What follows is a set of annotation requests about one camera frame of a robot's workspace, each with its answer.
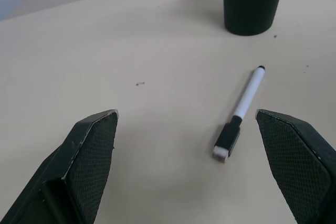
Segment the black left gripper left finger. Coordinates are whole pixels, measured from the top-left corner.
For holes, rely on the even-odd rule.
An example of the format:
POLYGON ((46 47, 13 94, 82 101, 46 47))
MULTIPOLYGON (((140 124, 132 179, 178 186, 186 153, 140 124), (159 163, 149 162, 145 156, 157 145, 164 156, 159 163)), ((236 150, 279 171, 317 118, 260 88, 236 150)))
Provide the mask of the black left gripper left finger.
POLYGON ((111 167, 117 110, 78 121, 37 168, 2 223, 94 223, 111 167))

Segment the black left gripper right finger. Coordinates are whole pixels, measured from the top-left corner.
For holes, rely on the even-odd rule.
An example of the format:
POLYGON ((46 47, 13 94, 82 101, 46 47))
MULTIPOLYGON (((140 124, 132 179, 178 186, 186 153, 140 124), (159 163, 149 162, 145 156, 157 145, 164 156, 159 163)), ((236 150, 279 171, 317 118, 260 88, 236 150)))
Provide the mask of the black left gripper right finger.
POLYGON ((297 223, 335 223, 335 149, 308 122, 258 110, 271 173, 297 223))

